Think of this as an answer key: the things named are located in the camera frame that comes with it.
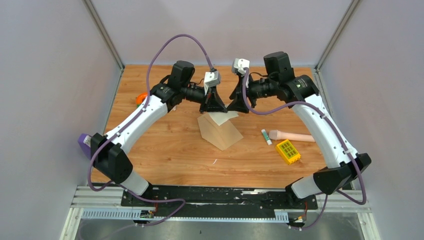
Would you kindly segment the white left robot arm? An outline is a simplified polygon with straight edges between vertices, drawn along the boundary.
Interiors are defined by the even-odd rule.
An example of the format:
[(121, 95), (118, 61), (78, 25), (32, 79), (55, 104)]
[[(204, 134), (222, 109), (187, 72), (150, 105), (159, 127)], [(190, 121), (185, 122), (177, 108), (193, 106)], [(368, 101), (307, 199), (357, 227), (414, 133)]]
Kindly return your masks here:
[(201, 113), (228, 111), (217, 92), (221, 82), (218, 70), (212, 68), (205, 73), (203, 86), (191, 81), (194, 73), (192, 63), (177, 61), (171, 73), (152, 87), (143, 103), (122, 123), (90, 139), (91, 166), (113, 183), (132, 191), (135, 202), (142, 207), (152, 203), (153, 193), (148, 189), (150, 183), (134, 170), (128, 157), (137, 140), (183, 100), (198, 103)]

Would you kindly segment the lined letter paper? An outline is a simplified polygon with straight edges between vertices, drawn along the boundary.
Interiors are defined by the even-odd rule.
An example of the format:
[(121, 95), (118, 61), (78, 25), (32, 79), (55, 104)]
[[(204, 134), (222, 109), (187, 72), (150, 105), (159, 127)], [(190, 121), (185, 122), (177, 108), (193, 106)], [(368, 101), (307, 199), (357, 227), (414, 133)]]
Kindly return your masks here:
[(221, 126), (230, 119), (236, 118), (239, 116), (237, 111), (228, 111), (228, 112), (209, 112), (208, 113), (211, 119), (218, 125)]

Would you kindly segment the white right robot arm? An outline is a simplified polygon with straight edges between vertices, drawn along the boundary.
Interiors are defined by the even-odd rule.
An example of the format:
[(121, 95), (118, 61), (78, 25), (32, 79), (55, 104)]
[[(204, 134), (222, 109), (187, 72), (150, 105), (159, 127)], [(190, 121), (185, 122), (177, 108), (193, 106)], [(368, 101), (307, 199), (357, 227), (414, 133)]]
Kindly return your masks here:
[(367, 200), (362, 173), (372, 160), (359, 153), (340, 132), (324, 105), (313, 80), (307, 75), (296, 76), (289, 55), (277, 51), (264, 56), (266, 74), (252, 80), (250, 62), (235, 58), (231, 71), (239, 77), (230, 96), (230, 111), (270, 115), (291, 108), (302, 120), (317, 143), (326, 166), (310, 176), (302, 177), (286, 187), (286, 204), (298, 209), (311, 195), (331, 195), (346, 184), (358, 180), (363, 205)]

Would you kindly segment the tan paper envelope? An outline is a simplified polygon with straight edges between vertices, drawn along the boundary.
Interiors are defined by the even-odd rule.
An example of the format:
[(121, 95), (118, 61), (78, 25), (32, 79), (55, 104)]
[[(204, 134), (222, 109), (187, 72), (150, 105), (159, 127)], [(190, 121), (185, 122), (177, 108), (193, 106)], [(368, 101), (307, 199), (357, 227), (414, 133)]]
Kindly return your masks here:
[(231, 119), (218, 126), (208, 113), (197, 118), (201, 137), (221, 151), (233, 146), (244, 137)]

